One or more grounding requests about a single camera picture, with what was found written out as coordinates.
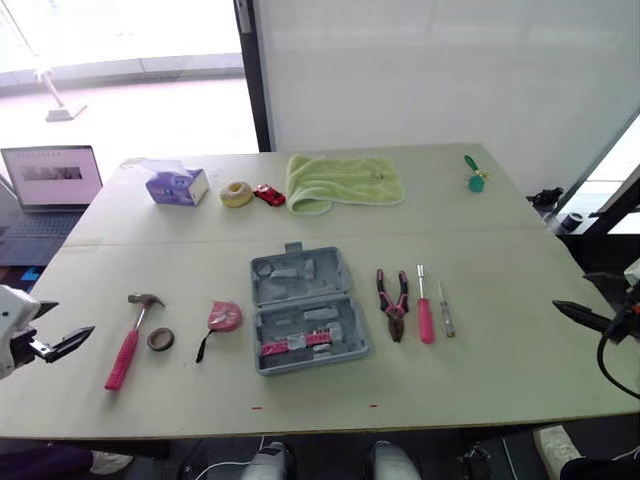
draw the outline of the pink hammer handle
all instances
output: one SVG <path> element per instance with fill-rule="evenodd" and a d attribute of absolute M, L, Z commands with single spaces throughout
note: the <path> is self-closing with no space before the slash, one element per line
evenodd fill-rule
<path fill-rule="evenodd" d="M 138 331 L 131 330 L 127 335 L 127 338 L 122 342 L 120 352 L 116 357 L 116 362 L 113 364 L 107 383 L 104 384 L 104 388 L 107 390 L 120 390 L 124 377 L 127 375 L 127 370 L 133 359 L 133 354 L 136 352 L 136 345 L 138 344 Z"/>
<path fill-rule="evenodd" d="M 433 317 L 429 308 L 429 300 L 418 299 L 418 323 L 420 324 L 420 340 L 423 343 L 433 343 L 435 333 L 433 332 Z"/>

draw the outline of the laptop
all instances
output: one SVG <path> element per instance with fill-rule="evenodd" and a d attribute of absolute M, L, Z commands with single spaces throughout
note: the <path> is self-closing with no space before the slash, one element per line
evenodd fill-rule
<path fill-rule="evenodd" d="M 102 188 L 90 146 L 0 150 L 20 207 L 0 237 L 0 266 L 46 266 Z"/>

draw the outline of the purple tissue box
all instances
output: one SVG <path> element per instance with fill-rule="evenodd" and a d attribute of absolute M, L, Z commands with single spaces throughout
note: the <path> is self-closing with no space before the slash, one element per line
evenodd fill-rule
<path fill-rule="evenodd" d="M 147 190 L 156 203 L 190 205 L 195 207 L 209 190 L 204 170 L 187 170 L 185 177 L 173 172 L 159 172 L 147 182 Z"/>

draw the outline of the roll of tape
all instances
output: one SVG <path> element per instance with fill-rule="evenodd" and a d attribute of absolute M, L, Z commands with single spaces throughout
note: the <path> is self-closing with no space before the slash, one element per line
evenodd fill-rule
<path fill-rule="evenodd" d="M 579 213 L 570 213 L 562 221 L 562 226 L 569 232 L 573 232 L 584 221 L 584 217 Z"/>
<path fill-rule="evenodd" d="M 220 200 L 222 203 L 231 208 L 246 205 L 253 198 L 251 185 L 246 182 L 233 182 L 227 185 L 220 192 Z"/>
<path fill-rule="evenodd" d="M 168 328 L 157 328 L 147 337 L 147 345 L 151 350 L 162 352 L 171 348 L 174 339 L 173 332 Z"/>

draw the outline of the laptop screen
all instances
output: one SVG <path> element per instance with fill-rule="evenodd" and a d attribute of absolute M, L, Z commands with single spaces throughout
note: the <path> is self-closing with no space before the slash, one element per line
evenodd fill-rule
<path fill-rule="evenodd" d="M 102 188 L 89 146 L 7 148 L 2 157 L 25 209 L 86 207 Z"/>

